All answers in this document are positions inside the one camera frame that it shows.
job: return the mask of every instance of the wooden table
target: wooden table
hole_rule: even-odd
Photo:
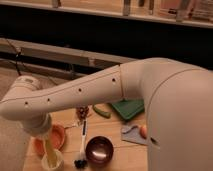
[[[121,125],[123,121],[115,114],[113,109],[106,104],[97,105],[100,109],[111,111],[110,119],[105,119],[96,114],[90,107],[91,116],[88,117],[88,131],[86,142],[91,138],[102,135],[111,140],[114,146],[114,155],[111,162],[103,169],[103,171],[147,171],[147,148],[143,145],[121,141]],[[55,112],[51,114],[53,123],[63,126],[72,125],[78,119],[75,109]],[[130,124],[142,125],[145,123],[145,115],[143,113],[135,117]],[[81,126],[66,129],[66,142],[61,151],[64,156],[64,170],[75,171],[74,160],[78,155],[81,142]],[[40,171],[41,158],[36,155],[32,146],[33,138],[29,142],[28,151],[24,163],[24,171]],[[85,171],[100,169],[88,166]]]

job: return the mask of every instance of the cable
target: cable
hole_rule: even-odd
[[[13,50],[14,50],[15,53],[16,53],[16,60],[15,60],[15,63],[13,63],[13,65],[15,66],[18,75],[21,76],[22,74],[21,74],[21,71],[20,71],[20,69],[19,69],[19,67],[18,67],[18,58],[21,56],[21,49],[20,49],[20,51],[18,51],[18,50],[16,49],[16,47],[15,47],[8,39],[5,38],[5,40],[6,40],[7,43],[13,48]],[[30,70],[30,69],[24,64],[24,62],[23,62],[22,60],[19,60],[19,61],[21,62],[22,66],[25,68],[26,71],[30,72],[31,74],[35,74],[35,72],[32,71],[32,70]],[[49,79],[49,81],[50,81],[52,84],[54,84],[54,85],[59,85],[59,84],[56,83],[53,79],[51,79],[49,75],[46,75],[46,77]]]
[[[15,53],[16,53],[15,67],[16,67],[16,71],[17,71],[18,75],[21,76],[22,74],[21,74],[21,71],[20,71],[20,69],[19,69],[19,67],[18,67],[18,61],[17,61],[18,57],[21,55],[21,51],[19,52],[19,51],[16,49],[16,47],[15,47],[8,39],[5,38],[5,40],[6,40],[7,43],[10,45],[10,47],[13,48],[13,50],[14,50]]]

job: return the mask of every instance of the cucumber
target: cucumber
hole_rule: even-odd
[[[111,117],[111,113],[110,112],[105,112],[99,108],[97,108],[95,105],[92,105],[92,109],[97,113],[99,114],[100,116],[103,116],[105,118],[110,118]]]

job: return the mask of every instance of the plate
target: plate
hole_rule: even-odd
[[[50,142],[53,148],[60,150],[65,141],[65,129],[62,125],[53,124],[52,131],[50,134]],[[38,155],[44,155],[43,141],[35,138],[34,139],[34,149]]]

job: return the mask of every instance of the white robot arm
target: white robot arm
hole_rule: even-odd
[[[36,135],[49,129],[49,112],[144,99],[149,171],[212,171],[212,87],[213,75],[204,68],[150,58],[44,90],[35,78],[19,77],[0,102],[0,114]]]

